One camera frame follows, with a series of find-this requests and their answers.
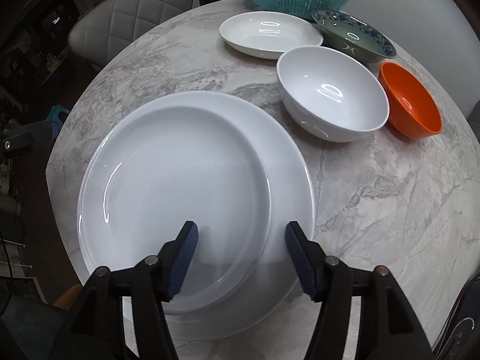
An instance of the large white plate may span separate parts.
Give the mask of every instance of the large white plate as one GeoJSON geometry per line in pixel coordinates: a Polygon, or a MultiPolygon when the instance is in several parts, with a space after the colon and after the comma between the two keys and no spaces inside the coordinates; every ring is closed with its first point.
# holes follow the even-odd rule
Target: large white plate
{"type": "MultiPolygon", "coordinates": [[[[265,318],[295,285],[297,275],[285,247],[285,226],[296,220],[312,239],[315,203],[310,176],[302,154],[284,128],[245,100],[217,92],[192,91],[165,96],[161,102],[165,106],[201,107],[229,119],[255,146],[268,177],[272,202],[269,234],[249,278],[223,302],[191,314],[166,316],[175,339],[227,337],[265,318]]],[[[125,317],[132,320],[130,303],[123,305],[125,317]]]]}
{"type": "Polygon", "coordinates": [[[193,220],[198,246],[181,293],[165,304],[166,313],[183,314],[225,299],[252,272],[267,238],[270,192],[241,130],[215,112],[158,99],[101,142],[78,215],[90,273],[135,266],[193,220]]]}
{"type": "Polygon", "coordinates": [[[220,36],[234,49],[264,59],[279,59],[299,46],[320,46],[323,36],[312,24],[279,12],[246,12],[220,26],[220,36]]]}

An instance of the chair backrest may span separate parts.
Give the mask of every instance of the chair backrest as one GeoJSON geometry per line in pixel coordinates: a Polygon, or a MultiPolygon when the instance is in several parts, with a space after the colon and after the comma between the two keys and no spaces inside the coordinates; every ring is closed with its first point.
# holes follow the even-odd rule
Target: chair backrest
{"type": "Polygon", "coordinates": [[[71,29],[70,49],[100,67],[160,23],[188,11],[193,0],[105,0],[71,29]]]}
{"type": "Polygon", "coordinates": [[[402,46],[470,115],[480,100],[480,42],[453,0],[354,0],[343,10],[402,46]]]}

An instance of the green bowl with blue floral rim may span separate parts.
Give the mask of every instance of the green bowl with blue floral rim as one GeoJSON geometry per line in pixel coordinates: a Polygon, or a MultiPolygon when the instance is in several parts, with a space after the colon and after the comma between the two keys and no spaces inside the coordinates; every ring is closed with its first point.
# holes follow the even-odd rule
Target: green bowl with blue floral rim
{"type": "Polygon", "coordinates": [[[397,56],[392,43],[371,25],[344,12],[322,9],[312,13],[327,44],[362,63],[397,56]]]}

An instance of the screw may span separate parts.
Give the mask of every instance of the screw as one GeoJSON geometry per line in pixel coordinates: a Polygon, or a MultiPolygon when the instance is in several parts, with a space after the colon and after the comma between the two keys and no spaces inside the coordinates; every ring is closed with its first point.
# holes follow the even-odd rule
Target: screw
{"type": "Polygon", "coordinates": [[[109,269],[106,266],[99,266],[97,269],[95,269],[95,274],[97,276],[105,276],[108,273],[109,269]]]}
{"type": "Polygon", "coordinates": [[[390,273],[388,268],[384,265],[379,265],[375,268],[375,271],[377,271],[380,276],[387,276],[390,273]]]}
{"type": "Polygon", "coordinates": [[[335,256],[327,256],[325,258],[325,262],[329,265],[329,266],[336,266],[338,265],[338,263],[340,262],[340,260],[335,257],[335,256]]]}
{"type": "Polygon", "coordinates": [[[152,266],[158,262],[158,257],[151,255],[151,256],[145,257],[143,261],[145,261],[145,264],[147,264],[148,266],[152,266]]]}

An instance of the table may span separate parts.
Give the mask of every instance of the table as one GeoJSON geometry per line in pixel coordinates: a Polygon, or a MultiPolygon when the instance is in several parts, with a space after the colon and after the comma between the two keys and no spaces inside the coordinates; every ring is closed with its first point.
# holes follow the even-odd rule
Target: table
{"type": "MultiPolygon", "coordinates": [[[[435,98],[443,131],[410,142],[386,126],[354,143],[325,142],[302,130],[281,103],[275,61],[243,55],[218,34],[251,0],[196,8],[153,28],[118,54],[78,100],[46,168],[58,230],[82,282],[88,278],[76,233],[83,173],[102,138],[124,116],[163,95],[209,90],[246,99],[289,132],[307,163],[317,203],[316,240],[349,266],[388,266],[432,343],[480,256],[480,145],[440,84],[395,44],[396,62],[435,98]]],[[[378,74],[378,66],[370,66],[378,74]]],[[[345,358],[354,357],[354,302],[345,358]]],[[[176,342],[181,359],[301,359],[319,304],[299,285],[270,316],[235,336],[176,342]]],[[[131,323],[126,336],[133,345],[131,323]]]]}

